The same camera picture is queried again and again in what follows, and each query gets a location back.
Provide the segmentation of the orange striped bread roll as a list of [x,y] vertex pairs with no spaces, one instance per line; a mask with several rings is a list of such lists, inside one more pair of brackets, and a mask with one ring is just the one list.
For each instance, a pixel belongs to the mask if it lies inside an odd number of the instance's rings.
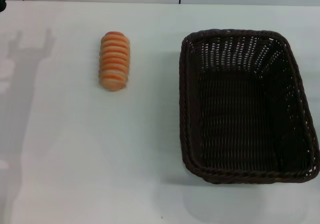
[[130,69],[130,41],[121,32],[108,32],[100,41],[99,84],[109,91],[126,87]]

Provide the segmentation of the dark brown wicker basket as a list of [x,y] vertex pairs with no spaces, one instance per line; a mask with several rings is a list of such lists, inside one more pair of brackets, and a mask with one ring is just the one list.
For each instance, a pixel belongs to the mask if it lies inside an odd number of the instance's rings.
[[299,67],[273,31],[205,30],[182,42],[182,159],[213,184],[303,183],[320,147]]

